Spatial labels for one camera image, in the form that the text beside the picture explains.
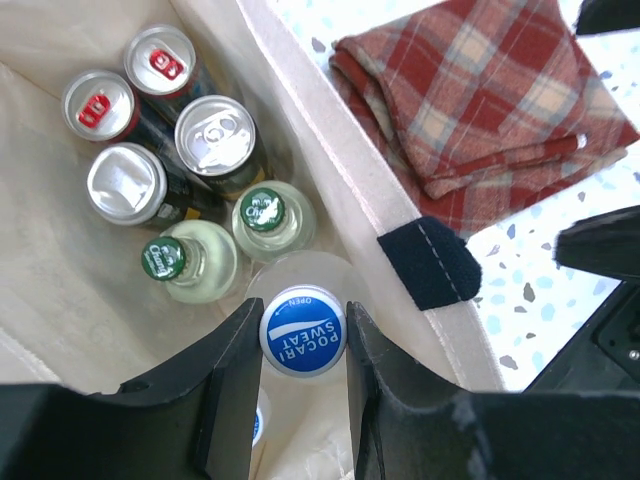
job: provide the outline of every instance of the green bottle cap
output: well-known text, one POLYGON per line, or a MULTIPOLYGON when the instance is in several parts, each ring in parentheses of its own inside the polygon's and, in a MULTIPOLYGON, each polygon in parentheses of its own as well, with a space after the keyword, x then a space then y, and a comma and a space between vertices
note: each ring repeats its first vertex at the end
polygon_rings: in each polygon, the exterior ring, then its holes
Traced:
POLYGON ((270 188, 259 187, 248 192, 240 204, 240 216, 247 227, 256 232, 276 228, 284 218, 282 197, 270 188))
POLYGON ((157 237, 142 249, 142 268, 154 280, 166 282, 184 269, 187 258, 184 246, 173 237, 157 237))

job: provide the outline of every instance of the cooler bag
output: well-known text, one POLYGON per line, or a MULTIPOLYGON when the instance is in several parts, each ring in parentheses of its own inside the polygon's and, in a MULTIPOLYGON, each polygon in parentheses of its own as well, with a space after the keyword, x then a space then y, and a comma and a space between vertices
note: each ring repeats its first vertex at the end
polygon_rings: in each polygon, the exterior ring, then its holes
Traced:
MULTIPOLYGON (((310 195, 323 248, 356 266, 392 341, 473 390, 501 378, 472 302, 420 311, 377 238, 419 213, 293 33, 264 0, 8 0, 0 6, 0 380, 118 385, 214 329, 240 298, 172 301, 139 264, 150 233, 110 225, 85 176, 100 149, 61 117, 67 82, 123 72, 125 44, 153 23, 195 41, 223 93, 242 98, 272 158, 310 195)), ((257 478, 353 478, 346 384, 318 387, 257 478)), ((286 405, 273 404, 274 416, 286 405)))

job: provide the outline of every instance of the folded napkin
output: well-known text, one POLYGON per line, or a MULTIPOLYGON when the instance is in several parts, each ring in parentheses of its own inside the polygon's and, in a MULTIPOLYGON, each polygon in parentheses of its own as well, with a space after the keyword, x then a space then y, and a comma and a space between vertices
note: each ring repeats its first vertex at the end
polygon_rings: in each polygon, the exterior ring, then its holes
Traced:
POLYGON ((411 199, 463 235, 638 139, 556 0, 449 0, 335 50, 338 91, 411 199))

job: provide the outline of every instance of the glass bottle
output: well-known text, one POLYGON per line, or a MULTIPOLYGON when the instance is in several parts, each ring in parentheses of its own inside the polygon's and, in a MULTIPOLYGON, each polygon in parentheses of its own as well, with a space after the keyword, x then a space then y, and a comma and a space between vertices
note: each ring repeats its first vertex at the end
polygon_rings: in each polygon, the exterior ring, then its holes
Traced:
POLYGON ((347 302, 373 315, 373 300, 358 271, 326 252, 297 251, 264 266, 245 298, 262 298, 260 344, 267 371, 305 383, 331 383, 346 375, 347 302))
POLYGON ((142 267, 183 303, 215 302, 230 294, 248 269, 233 237, 220 225, 185 220, 151 240, 142 267))
POLYGON ((309 246, 316 232, 311 202, 295 187, 276 180, 251 187, 238 199, 232 215, 240 248, 258 262, 309 246))

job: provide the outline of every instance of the cloth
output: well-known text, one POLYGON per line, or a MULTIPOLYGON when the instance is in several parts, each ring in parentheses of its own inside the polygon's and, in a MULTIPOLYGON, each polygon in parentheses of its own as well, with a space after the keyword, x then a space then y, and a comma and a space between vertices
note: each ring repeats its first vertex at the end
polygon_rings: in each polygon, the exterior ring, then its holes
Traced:
POLYGON ((435 218, 422 217, 378 238, 420 310, 471 300, 482 269, 464 240, 435 218))
POLYGON ((555 0, 449 0, 335 50, 338 91, 408 195, 462 235, 638 139, 555 0))

